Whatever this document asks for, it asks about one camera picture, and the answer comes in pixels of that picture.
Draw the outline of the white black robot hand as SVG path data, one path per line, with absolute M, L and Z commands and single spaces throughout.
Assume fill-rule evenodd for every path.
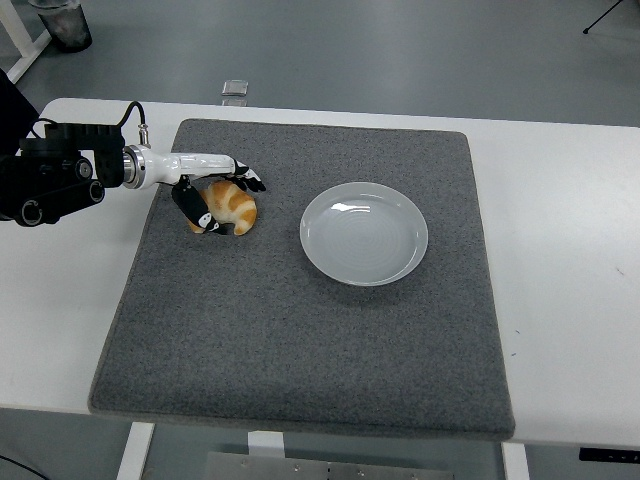
M 136 154 L 136 177 L 132 184 L 171 187 L 171 199 L 201 234 L 246 234 L 255 224 L 257 207 L 250 192 L 264 191 L 259 176 L 227 155 L 172 153 L 160 155 L 143 148 Z

